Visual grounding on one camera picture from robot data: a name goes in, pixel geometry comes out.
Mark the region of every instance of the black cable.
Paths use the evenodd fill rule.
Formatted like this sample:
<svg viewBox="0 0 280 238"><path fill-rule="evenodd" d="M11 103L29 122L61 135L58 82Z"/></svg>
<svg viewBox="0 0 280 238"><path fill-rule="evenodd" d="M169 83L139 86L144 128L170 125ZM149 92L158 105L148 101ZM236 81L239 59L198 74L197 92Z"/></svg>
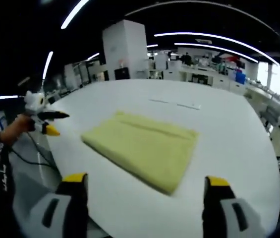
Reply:
<svg viewBox="0 0 280 238"><path fill-rule="evenodd" d="M30 135L30 133L27 132L27 135L31 138L36 150L40 153L40 155L46 160L47 163L49 163L50 166L53 166L52 163L46 159L46 157L43 155L43 153L41 152L40 148L37 146L36 141L34 140L34 138Z"/></svg>
<svg viewBox="0 0 280 238"><path fill-rule="evenodd" d="M37 162L31 162L31 161L28 161L26 159L24 159L19 153L17 153L12 147L10 147L11 151L16 154L22 161L30 164L30 165L44 165L44 166L47 166L47 167L50 167L51 169L55 170L56 172L58 172L58 169L55 167L55 166L52 166L52 165L48 165L48 164L45 164L45 163L37 163Z"/></svg>

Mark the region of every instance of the white table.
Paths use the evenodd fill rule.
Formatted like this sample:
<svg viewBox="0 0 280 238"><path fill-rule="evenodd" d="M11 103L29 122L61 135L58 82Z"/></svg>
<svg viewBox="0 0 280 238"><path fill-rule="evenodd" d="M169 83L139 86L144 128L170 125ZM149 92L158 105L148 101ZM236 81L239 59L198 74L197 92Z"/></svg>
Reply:
<svg viewBox="0 0 280 238"><path fill-rule="evenodd" d="M175 104L200 104L200 110ZM56 120L59 137L48 137L62 176L89 174L91 218L114 238L195 237L203 235L204 178L228 180L270 233L280 209L280 175L269 137L245 98L208 86L167 80L98 82L55 102L70 114ZM200 132L186 173L172 196L166 196L94 152L80 134L117 110L141 114Z"/></svg>

